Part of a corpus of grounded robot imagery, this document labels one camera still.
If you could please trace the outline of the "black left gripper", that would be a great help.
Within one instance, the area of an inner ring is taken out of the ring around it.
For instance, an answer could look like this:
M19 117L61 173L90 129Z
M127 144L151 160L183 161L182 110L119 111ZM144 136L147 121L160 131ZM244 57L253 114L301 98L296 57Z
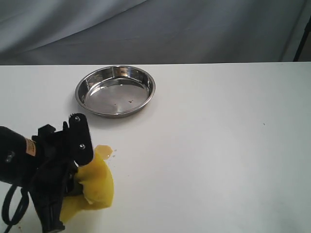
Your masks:
M87 118L81 113L71 114L61 131L47 124L38 129L33 140L39 162L30 195L42 231L61 232L65 229L60 217L64 198L82 193L82 186L74 179L77 165L85 166L93 160Z

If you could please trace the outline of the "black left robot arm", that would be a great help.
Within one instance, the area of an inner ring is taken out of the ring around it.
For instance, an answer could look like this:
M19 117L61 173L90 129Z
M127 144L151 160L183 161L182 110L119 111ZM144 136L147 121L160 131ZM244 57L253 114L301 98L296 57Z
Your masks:
M7 127L0 128L0 180L10 184L1 209L6 232L17 225L32 201L44 233L63 231L63 200L77 196L82 186L75 181L78 167L93 160L87 118L76 113L63 129L47 124L28 139Z

